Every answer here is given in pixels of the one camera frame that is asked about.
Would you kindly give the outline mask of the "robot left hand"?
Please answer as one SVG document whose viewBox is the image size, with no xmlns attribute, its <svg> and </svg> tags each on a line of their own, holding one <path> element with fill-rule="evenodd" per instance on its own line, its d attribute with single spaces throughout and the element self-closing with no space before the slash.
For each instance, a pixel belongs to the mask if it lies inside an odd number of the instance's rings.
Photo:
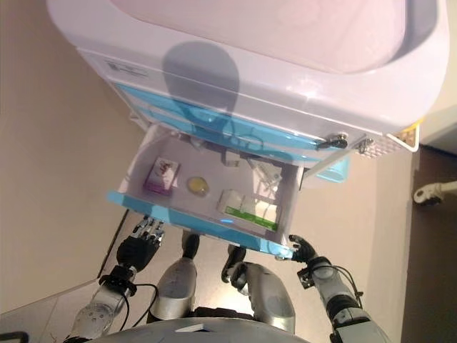
<svg viewBox="0 0 457 343">
<path fill-rule="evenodd" d="M 145 216 L 119 245 L 116 253 L 118 265 L 142 271 L 161 246 L 163 225 L 162 221 Z"/>
</svg>

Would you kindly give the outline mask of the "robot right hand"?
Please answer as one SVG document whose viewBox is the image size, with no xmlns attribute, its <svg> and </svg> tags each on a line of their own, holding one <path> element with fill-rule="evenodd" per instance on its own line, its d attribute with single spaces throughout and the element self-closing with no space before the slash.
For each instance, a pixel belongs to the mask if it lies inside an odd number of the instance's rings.
<svg viewBox="0 0 457 343">
<path fill-rule="evenodd" d="M 290 234 L 288 239 L 293 244 L 292 261 L 308 264 L 318 256 L 313 246 L 303 237 Z"/>
</svg>

